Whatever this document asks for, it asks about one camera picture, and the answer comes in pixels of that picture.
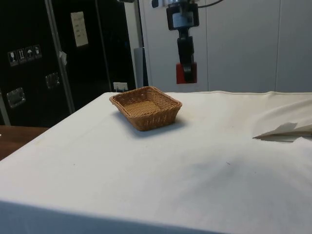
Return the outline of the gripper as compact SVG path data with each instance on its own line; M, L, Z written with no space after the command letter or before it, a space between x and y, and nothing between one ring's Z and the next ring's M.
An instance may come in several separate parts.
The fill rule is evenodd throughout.
M179 31L177 82L194 82L194 44L193 37L189 36L189 28L199 26L198 5L194 1L175 1L168 4L166 13L169 30Z

